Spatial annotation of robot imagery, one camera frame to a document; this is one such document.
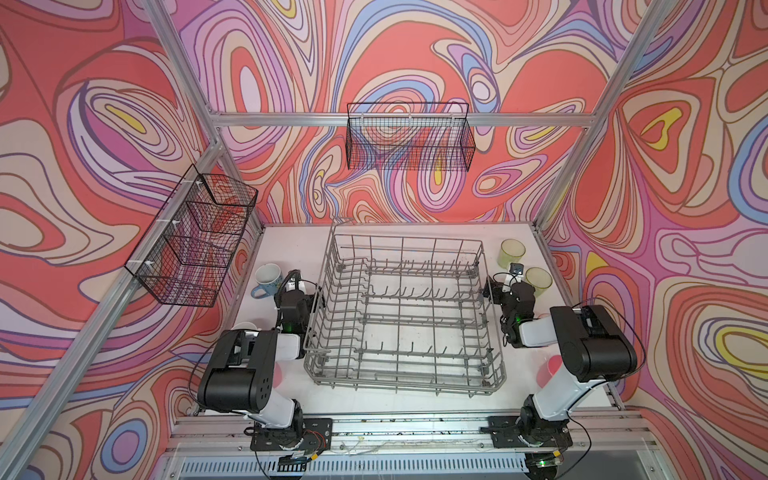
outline green plastic cup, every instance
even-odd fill
[[[498,251],[498,260],[496,263],[505,271],[509,271],[510,263],[520,263],[520,259],[525,255],[525,245],[520,240],[508,238],[502,242]]]
[[[547,270],[532,266],[525,271],[525,281],[533,285],[536,289],[534,296],[541,295],[544,290],[552,286],[552,275]]]

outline cup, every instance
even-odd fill
[[[525,281],[536,289],[533,292],[534,296],[539,296],[544,290],[552,286],[552,275],[543,268],[532,266],[525,271]]]
[[[250,291],[253,298],[267,298],[277,293],[277,288],[283,282],[283,274],[280,267],[274,263],[268,263],[260,266],[256,270],[256,281],[259,283],[256,288]]]
[[[520,240],[508,238],[502,242],[502,246],[498,251],[498,260],[496,263],[498,263],[505,272],[508,272],[509,264],[520,263],[520,259],[523,255],[525,255],[525,245],[523,245]]]

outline white table surface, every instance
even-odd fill
[[[316,282],[320,273],[323,254],[330,227],[267,227],[253,271],[249,273],[240,310],[235,324],[252,322],[260,329],[275,326],[277,311],[273,297],[256,300],[250,291],[258,284],[253,273],[265,263],[276,263],[283,274],[291,269],[300,269],[303,279]],[[397,225],[355,225],[337,227],[337,233],[358,233],[372,235],[403,235],[411,237],[443,237],[481,240],[485,248],[485,262],[488,274],[504,271],[496,257],[501,242],[515,238],[525,245],[525,256],[521,263],[525,269],[539,266],[547,271],[547,264],[536,244],[531,228],[526,223],[462,223],[462,224],[397,224]],[[534,313],[538,316],[549,313],[551,306],[564,305],[556,285],[552,285],[537,299]],[[496,306],[495,314],[501,310]],[[497,335],[498,329],[491,328],[490,334]],[[557,345],[537,349],[502,348],[507,379],[504,385],[490,396],[459,395],[430,392],[395,392],[394,390],[332,388],[319,386],[309,378],[303,368],[303,359],[279,362],[283,373],[282,382],[276,390],[285,397],[301,403],[306,414],[333,413],[381,413],[381,412],[490,412],[494,410],[519,409],[525,397],[540,388],[536,383],[539,369],[554,355],[559,354]],[[594,389],[579,405],[580,407],[608,407],[610,402],[602,387]]]

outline wire basket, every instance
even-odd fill
[[[347,104],[346,165],[351,170],[469,171],[475,138],[468,110],[462,102]]]
[[[226,175],[198,174],[136,278],[159,303],[213,306],[257,194]]]
[[[332,232],[304,369],[319,385],[490,395],[506,374],[486,275],[480,240]]]

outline vent grille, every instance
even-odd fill
[[[295,465],[278,466],[278,457],[259,457],[270,476],[300,477],[329,475],[418,475],[452,473],[527,472],[525,454],[451,453],[418,455],[328,455],[320,456],[301,472]],[[255,458],[188,457],[182,478],[253,477],[261,475]]]

